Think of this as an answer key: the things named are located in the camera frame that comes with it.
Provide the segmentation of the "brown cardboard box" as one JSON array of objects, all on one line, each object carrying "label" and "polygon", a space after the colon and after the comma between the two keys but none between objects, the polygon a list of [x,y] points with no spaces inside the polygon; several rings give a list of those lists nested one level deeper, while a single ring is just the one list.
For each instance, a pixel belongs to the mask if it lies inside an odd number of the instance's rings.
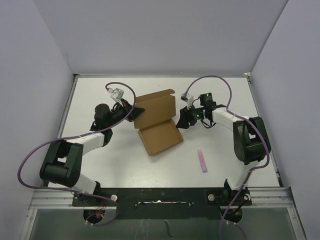
[{"label": "brown cardboard box", "polygon": [[173,89],[138,96],[136,107],[144,112],[134,120],[134,128],[149,156],[180,144],[184,139],[176,128],[176,98]]}]

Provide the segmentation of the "pink purple marker pen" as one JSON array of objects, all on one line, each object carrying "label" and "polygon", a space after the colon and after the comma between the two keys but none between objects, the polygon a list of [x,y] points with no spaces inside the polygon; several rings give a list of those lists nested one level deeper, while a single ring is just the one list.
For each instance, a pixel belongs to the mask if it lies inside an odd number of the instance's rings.
[{"label": "pink purple marker pen", "polygon": [[207,165],[205,162],[203,151],[201,149],[197,150],[197,156],[198,156],[198,160],[199,160],[199,164],[200,164],[202,172],[207,173],[208,169],[207,169]]}]

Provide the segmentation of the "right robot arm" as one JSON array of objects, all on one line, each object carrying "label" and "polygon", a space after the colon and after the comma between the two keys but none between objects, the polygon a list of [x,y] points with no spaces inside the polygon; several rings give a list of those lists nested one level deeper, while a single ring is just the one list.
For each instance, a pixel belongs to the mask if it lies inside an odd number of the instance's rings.
[{"label": "right robot arm", "polygon": [[188,93],[182,94],[180,99],[186,102],[186,106],[179,110],[177,129],[188,129],[200,121],[207,129],[221,125],[232,132],[233,150],[241,165],[226,179],[229,188],[223,190],[222,198],[226,203],[234,204],[240,199],[239,189],[246,187],[253,168],[271,151],[263,119],[237,116],[225,105],[217,104],[211,93],[199,95],[200,107],[194,106],[196,100]]}]

